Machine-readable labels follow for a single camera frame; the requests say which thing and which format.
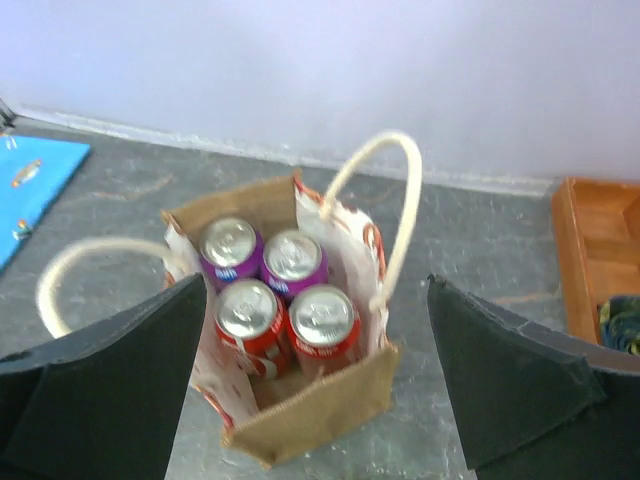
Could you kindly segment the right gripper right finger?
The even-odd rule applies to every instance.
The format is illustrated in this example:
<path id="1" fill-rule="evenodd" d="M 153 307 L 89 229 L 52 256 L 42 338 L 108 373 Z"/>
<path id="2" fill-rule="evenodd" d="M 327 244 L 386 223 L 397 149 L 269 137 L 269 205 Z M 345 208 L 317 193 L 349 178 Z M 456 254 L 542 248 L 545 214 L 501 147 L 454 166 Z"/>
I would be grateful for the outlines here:
<path id="1" fill-rule="evenodd" d="M 428 311 L 468 469 L 480 479 L 636 479 L 639 359 L 440 276 Z"/>

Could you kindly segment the red cola can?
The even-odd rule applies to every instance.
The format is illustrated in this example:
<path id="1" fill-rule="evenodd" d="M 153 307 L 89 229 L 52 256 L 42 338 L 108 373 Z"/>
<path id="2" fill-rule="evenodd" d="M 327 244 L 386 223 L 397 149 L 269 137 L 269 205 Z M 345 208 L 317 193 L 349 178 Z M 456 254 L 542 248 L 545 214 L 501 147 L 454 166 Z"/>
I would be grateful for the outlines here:
<path id="1" fill-rule="evenodd" d="M 361 360 L 360 315 L 342 290 L 328 284 L 311 286 L 295 297 L 288 314 L 288 337 L 309 381 Z"/>
<path id="2" fill-rule="evenodd" d="M 218 297 L 214 319 L 222 345 L 246 374 L 274 379 L 290 367 L 288 312 L 263 282 L 244 279 L 226 287 Z"/>

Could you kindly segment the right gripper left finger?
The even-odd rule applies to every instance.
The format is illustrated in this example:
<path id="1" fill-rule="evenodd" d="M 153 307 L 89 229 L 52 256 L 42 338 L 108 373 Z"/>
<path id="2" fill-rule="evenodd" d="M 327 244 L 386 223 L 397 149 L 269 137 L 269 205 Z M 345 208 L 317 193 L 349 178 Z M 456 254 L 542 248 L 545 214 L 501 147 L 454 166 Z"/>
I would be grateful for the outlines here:
<path id="1" fill-rule="evenodd" d="M 196 274 L 1 360 L 4 479 L 162 479 L 203 326 Z"/>

